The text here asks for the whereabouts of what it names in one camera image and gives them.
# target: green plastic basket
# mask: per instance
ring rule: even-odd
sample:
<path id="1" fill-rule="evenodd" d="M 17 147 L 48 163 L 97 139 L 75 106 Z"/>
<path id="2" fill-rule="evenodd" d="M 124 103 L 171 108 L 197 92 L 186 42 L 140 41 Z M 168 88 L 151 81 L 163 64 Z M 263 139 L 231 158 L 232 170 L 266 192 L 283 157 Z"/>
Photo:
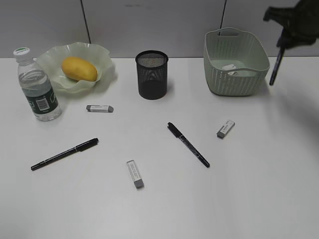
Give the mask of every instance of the green plastic basket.
<path id="1" fill-rule="evenodd" d="M 220 32 L 226 32 L 227 35 L 221 35 Z M 222 69 L 230 64 L 237 68 Z M 221 96 L 249 96 L 265 80 L 269 60 L 254 34 L 227 27 L 206 33 L 204 68 L 211 92 Z M 229 72 L 234 71 L 237 73 L 229 75 Z"/>

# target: gray wall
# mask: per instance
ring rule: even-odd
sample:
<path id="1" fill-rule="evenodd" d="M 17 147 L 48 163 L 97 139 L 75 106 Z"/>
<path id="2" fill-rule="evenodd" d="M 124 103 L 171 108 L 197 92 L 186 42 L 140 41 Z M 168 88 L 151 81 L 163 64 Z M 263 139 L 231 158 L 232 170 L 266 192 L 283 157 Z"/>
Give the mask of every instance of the gray wall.
<path id="1" fill-rule="evenodd" d="M 204 35 L 221 24 L 224 0 L 83 0 L 91 40 L 113 57 L 156 49 L 200 57 Z"/>
<path id="2" fill-rule="evenodd" d="M 277 55 L 282 28 L 263 22 L 268 6 L 294 6 L 298 0 L 227 0 L 223 27 L 254 33 L 269 56 Z M 135 57 L 157 49 L 169 57 L 202 57 L 204 35 L 220 27 L 225 0 L 83 0 L 92 43 L 112 57 Z M 22 46 L 38 56 L 53 46 L 88 42 L 80 0 L 2 0 L 0 57 Z M 319 42 L 286 52 L 319 56 Z"/>
<path id="3" fill-rule="evenodd" d="M 38 56 L 75 41 L 88 42 L 80 0 L 1 0 L 0 57 L 24 46 Z"/>

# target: pen holder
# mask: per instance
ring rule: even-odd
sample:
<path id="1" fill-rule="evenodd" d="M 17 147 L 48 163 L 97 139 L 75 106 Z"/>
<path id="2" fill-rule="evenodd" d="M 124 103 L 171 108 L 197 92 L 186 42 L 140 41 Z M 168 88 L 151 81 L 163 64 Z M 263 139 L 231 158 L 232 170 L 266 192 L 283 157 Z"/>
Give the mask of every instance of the pen holder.
<path id="1" fill-rule="evenodd" d="M 148 100 L 162 98 L 167 92 L 168 56 L 160 51 L 144 51 L 135 61 L 140 95 Z"/>

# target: mango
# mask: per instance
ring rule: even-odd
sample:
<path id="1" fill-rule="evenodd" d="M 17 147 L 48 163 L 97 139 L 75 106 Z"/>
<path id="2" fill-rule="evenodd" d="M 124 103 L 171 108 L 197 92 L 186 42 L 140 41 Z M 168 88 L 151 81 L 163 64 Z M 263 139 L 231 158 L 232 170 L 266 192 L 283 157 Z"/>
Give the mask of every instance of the mango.
<path id="1" fill-rule="evenodd" d="M 64 74 L 76 81 L 96 81 L 98 78 L 98 71 L 88 61 L 80 58 L 70 56 L 63 60 L 62 71 Z"/>

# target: plastic bottle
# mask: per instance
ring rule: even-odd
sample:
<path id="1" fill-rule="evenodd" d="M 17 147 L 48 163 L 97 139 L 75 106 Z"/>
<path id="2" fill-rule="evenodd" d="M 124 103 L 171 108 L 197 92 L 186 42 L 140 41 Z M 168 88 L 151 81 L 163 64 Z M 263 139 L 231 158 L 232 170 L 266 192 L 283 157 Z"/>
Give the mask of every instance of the plastic bottle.
<path id="1" fill-rule="evenodd" d="M 27 47 L 18 48 L 13 55 L 19 63 L 19 83 L 35 117 L 41 121 L 53 120 L 62 113 L 50 80 L 34 61 Z"/>

